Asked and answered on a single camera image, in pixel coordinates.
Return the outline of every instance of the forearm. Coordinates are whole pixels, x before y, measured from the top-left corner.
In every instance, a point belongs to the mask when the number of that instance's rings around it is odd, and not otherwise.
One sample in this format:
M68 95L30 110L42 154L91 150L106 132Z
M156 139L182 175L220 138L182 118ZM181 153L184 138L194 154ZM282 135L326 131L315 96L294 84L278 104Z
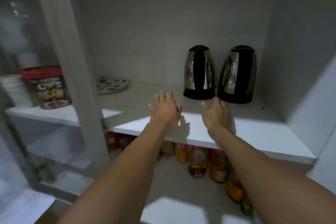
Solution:
M166 128L147 124L59 224L139 223Z
M327 223L336 218L336 196L330 191L225 128L212 133L265 223Z

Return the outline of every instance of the stainless steel kettle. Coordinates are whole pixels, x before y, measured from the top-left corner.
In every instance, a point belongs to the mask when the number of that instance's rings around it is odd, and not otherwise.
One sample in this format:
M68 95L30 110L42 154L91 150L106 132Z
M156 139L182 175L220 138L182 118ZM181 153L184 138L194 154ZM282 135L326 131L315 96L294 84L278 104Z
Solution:
M215 96L215 72L209 48L192 47L184 66L184 92L187 98L211 99Z
M230 103L251 102L256 76L254 49L247 45L233 47L223 63L217 96Z

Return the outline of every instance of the black kettle base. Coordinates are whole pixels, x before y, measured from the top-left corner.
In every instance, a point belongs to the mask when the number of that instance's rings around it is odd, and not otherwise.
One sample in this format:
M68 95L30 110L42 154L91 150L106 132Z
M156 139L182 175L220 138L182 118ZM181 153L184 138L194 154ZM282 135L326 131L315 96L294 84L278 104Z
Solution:
M223 91L218 91L217 96L221 100L224 100L225 102L234 103L234 104L247 104L252 101L253 94L234 95L234 94L229 94Z
M207 99L212 99L216 94L215 94L215 89L190 90L190 89L184 88L183 95L191 99L207 100Z

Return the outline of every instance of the kettle lid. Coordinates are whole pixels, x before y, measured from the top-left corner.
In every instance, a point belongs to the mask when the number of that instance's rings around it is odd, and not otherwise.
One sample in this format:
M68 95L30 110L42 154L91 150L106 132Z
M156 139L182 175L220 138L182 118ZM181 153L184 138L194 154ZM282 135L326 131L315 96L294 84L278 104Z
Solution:
M194 52L197 48L203 48L204 51L207 51L209 48L204 45L195 45L194 47L190 48L190 52Z
M231 49L232 52L254 52L254 49L248 45L238 45Z

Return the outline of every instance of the person's left hand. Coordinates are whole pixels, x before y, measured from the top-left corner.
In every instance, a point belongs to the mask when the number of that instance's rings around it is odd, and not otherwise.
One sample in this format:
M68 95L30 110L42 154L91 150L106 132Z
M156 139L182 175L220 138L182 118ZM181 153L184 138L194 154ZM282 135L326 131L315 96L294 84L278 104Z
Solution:
M181 119L182 106L176 105L172 92L156 94L155 105L150 104L149 110L152 113L150 123L162 124L167 129L177 125Z

